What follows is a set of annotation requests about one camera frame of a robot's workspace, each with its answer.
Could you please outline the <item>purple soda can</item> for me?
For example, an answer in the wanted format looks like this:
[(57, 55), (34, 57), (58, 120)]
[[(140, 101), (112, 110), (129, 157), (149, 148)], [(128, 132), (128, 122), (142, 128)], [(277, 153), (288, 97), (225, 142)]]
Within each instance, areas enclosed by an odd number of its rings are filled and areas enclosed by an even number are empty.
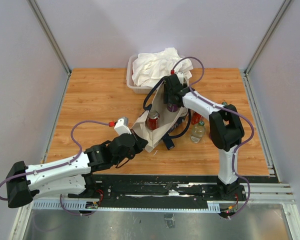
[(168, 102), (167, 103), (167, 110), (171, 113), (174, 113), (174, 112), (177, 112), (179, 110), (179, 107), (175, 103)]

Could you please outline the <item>cream canvas tote bag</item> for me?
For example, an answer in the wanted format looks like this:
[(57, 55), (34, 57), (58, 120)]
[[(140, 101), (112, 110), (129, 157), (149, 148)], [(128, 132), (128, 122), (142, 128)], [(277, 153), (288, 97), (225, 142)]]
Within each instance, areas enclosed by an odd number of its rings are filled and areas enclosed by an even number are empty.
[[(188, 115), (187, 108), (179, 107), (178, 111), (170, 112), (167, 109), (167, 104), (164, 104), (164, 80), (163, 77), (153, 89), (148, 93), (143, 101), (143, 114), (135, 121), (132, 126), (132, 131), (139, 137), (147, 140), (145, 150), (147, 152), (153, 149), (163, 141), (168, 149), (174, 147), (170, 133), (182, 124)], [(158, 111), (159, 113), (159, 128), (150, 130), (147, 127), (147, 116), (149, 111)]]

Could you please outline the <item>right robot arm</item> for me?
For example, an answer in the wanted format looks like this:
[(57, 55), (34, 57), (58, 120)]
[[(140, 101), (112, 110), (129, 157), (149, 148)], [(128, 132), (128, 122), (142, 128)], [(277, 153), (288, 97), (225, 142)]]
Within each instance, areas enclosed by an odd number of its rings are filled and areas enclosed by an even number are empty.
[(239, 187), (237, 147), (245, 135), (237, 109), (215, 103), (181, 83), (176, 74), (163, 78), (164, 102), (197, 112), (209, 122), (210, 139), (218, 149), (217, 196), (228, 200)]

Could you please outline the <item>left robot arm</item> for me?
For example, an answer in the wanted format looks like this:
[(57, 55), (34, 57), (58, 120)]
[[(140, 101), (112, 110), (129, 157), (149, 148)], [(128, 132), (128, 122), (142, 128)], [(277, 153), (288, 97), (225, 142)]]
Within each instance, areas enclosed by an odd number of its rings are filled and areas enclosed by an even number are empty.
[(83, 194), (91, 198), (97, 193), (97, 185), (89, 179), (92, 173), (117, 167), (124, 159), (133, 159), (147, 144), (147, 140), (133, 133), (124, 133), (79, 155), (54, 162), (26, 165), (18, 161), (6, 176), (8, 207), (23, 207), (50, 195)]

